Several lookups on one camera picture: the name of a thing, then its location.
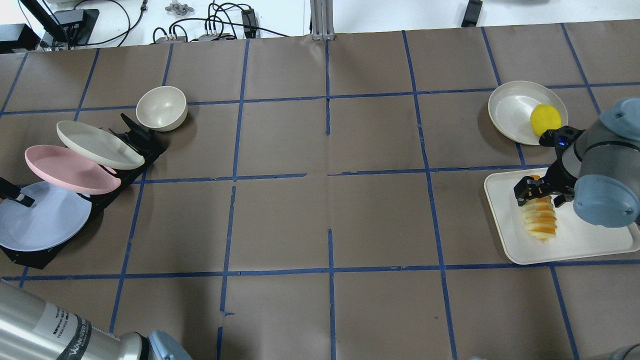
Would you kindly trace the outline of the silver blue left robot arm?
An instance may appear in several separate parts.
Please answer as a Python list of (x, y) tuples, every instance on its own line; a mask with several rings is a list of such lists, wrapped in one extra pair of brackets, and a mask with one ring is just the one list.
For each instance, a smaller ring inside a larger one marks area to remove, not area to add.
[[(1, 180), (1, 232), (25, 240), (71, 239), (87, 222), (92, 204), (41, 181), (24, 188)], [(118, 337), (91, 321), (16, 285), (1, 281), (3, 360), (189, 360), (168, 333), (130, 332)]]

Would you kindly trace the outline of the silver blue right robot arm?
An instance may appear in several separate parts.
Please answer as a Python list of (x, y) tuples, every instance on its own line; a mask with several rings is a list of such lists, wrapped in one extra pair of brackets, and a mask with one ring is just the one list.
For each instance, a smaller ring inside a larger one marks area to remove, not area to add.
[(640, 100), (618, 100), (586, 130), (549, 129), (539, 145), (553, 147), (557, 159), (543, 177), (522, 177), (514, 186), (519, 207), (554, 196), (572, 203), (578, 217), (597, 226), (621, 228), (640, 216)]

